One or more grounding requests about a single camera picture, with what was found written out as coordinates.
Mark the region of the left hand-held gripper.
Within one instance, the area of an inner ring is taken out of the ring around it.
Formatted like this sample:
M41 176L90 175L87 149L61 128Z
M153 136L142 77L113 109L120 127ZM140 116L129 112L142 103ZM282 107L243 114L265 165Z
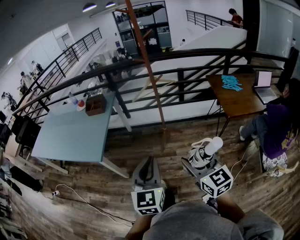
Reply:
M132 175L133 206L140 216L156 215L163 211L166 185L161 180L157 160L153 156L141 161Z

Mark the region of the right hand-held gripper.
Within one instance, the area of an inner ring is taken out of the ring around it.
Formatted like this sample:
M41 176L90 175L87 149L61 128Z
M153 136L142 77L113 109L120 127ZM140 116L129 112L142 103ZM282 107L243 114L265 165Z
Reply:
M183 168L196 180L197 186L210 197L217 198L233 185L233 176L226 165L221 165L217 153L202 169L193 167L186 158L181 158Z

